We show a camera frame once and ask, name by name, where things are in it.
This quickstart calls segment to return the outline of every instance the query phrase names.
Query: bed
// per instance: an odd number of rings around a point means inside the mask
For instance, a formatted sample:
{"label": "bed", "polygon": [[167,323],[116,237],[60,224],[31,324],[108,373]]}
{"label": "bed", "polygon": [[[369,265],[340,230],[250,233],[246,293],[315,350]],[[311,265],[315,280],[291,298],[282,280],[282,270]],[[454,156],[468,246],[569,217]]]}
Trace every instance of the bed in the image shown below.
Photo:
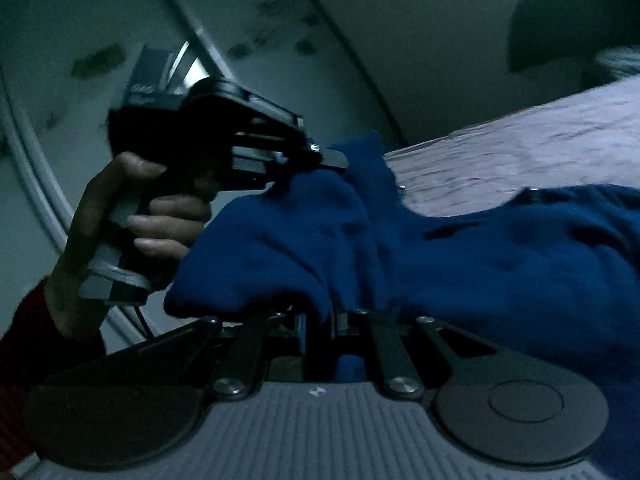
{"label": "bed", "polygon": [[405,204],[426,216],[491,208],[519,189],[640,187],[640,76],[386,154]]}

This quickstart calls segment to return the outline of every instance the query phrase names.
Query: wrist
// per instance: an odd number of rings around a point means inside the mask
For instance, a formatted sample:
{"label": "wrist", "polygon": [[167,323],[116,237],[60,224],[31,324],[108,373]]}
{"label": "wrist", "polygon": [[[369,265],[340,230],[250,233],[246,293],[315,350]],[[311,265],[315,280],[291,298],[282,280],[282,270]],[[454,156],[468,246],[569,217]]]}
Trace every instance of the wrist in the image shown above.
{"label": "wrist", "polygon": [[78,297],[81,279],[54,269],[44,285],[47,308],[58,332],[68,339],[90,342],[97,335],[109,307],[100,300]]}

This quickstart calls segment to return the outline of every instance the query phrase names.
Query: blue garment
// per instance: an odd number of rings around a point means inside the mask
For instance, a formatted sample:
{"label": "blue garment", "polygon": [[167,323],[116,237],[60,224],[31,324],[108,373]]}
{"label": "blue garment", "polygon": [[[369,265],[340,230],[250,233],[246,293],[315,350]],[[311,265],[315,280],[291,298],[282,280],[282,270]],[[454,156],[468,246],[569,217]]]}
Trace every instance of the blue garment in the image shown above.
{"label": "blue garment", "polygon": [[610,422],[594,460],[640,478],[640,190],[580,186],[454,218],[402,206],[376,137],[344,175],[294,176],[225,207],[180,266],[172,316],[289,296],[445,320],[595,382]]}

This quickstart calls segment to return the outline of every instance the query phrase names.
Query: sleeve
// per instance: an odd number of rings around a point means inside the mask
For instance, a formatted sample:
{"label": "sleeve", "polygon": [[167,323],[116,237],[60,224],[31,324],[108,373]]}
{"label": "sleeve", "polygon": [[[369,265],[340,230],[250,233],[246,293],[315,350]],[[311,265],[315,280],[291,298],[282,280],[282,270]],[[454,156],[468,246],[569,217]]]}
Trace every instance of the sleeve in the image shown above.
{"label": "sleeve", "polygon": [[62,370],[106,354],[98,332],[90,343],[62,336],[49,315],[44,280],[18,307],[0,340],[0,471],[33,452],[22,410],[31,388]]}

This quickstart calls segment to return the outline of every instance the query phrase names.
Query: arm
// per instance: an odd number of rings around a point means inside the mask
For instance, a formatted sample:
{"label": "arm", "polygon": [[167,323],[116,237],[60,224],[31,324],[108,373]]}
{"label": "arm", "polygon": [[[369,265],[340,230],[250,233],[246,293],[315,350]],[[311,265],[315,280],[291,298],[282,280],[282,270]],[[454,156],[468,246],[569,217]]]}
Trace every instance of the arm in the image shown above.
{"label": "arm", "polygon": [[[66,368],[103,356],[100,326],[109,307],[81,300],[78,288],[98,242],[102,219],[130,180],[152,180],[164,167],[121,153],[87,185],[69,231],[66,248],[51,275],[18,307],[0,340],[0,472],[33,452],[22,411],[31,388]],[[210,218],[207,202],[213,177],[196,182],[196,196],[153,200],[149,216],[131,216],[136,247],[155,258],[181,259]]]}

